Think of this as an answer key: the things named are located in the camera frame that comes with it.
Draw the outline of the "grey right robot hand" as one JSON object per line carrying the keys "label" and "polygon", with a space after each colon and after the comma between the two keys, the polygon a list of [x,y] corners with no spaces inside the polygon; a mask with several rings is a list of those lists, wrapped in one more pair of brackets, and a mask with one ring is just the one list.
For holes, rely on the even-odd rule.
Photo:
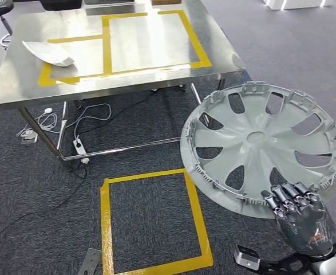
{"label": "grey right robot hand", "polygon": [[294,251],[315,258],[333,251],[335,226],[318,194],[301,182],[277,184],[260,194]]}

